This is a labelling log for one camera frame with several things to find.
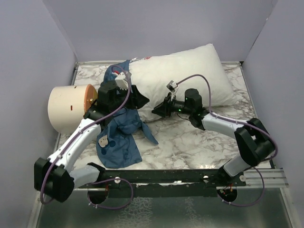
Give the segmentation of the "white pillow with red logo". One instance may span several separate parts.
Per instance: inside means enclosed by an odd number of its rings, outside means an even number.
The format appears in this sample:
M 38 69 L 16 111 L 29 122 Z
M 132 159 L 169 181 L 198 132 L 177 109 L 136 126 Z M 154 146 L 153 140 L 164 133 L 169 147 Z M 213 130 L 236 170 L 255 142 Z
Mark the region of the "white pillow with red logo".
M 144 122 L 158 120 L 152 113 L 169 93 L 170 81 L 179 83 L 177 100 L 184 99 L 187 89 L 197 89 L 204 106 L 226 106 L 236 102 L 232 85 L 224 71 L 213 44 L 164 56 L 131 60 L 129 64 L 131 82 L 142 95 L 149 98 L 139 117 Z

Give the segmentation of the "blue lettered pillowcase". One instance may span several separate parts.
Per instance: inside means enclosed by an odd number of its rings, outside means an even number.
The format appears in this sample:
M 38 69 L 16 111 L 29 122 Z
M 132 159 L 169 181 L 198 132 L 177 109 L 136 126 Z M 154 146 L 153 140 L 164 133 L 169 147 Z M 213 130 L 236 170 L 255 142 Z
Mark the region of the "blue lettered pillowcase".
M 136 109 L 120 107 L 125 95 L 117 92 L 119 98 L 109 97 L 102 88 L 98 89 L 97 107 L 103 115 L 116 111 L 107 120 L 104 129 L 97 136 L 97 155 L 106 168 L 119 169 L 142 162 L 142 157 L 133 138 L 133 133 L 142 130 L 145 137 L 157 145 L 158 141 L 152 135 L 148 125 L 139 117 Z

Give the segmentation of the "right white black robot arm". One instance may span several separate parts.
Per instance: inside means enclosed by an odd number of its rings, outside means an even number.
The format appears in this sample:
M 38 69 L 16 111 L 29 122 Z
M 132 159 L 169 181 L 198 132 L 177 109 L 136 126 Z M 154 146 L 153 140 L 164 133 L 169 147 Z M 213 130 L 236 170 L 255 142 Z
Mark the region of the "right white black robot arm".
M 218 169 L 218 180 L 224 186 L 233 183 L 238 174 L 257 166 L 276 149 L 259 119 L 237 121 L 217 116 L 202 106 L 202 97 L 197 89 L 187 89 L 184 101 L 178 101 L 168 93 L 152 113 L 161 117 L 170 117 L 172 113 L 186 114 L 195 128 L 236 140 L 239 153 Z

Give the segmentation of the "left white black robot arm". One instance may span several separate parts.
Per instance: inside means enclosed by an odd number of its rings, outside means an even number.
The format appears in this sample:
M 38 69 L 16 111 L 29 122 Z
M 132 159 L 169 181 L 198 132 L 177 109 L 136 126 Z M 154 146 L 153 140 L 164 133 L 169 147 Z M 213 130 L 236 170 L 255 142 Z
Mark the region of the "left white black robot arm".
M 114 80 L 102 82 L 97 98 L 85 112 L 79 126 L 67 141 L 47 159 L 38 158 L 34 164 L 34 188 L 40 192 L 40 201 L 45 204 L 44 196 L 58 202 L 66 201 L 76 188 L 86 184 L 98 188 L 104 184 L 105 169 L 89 163 L 84 168 L 74 170 L 78 157 L 96 139 L 121 108 L 139 109 L 149 102 L 136 85 L 119 87 Z

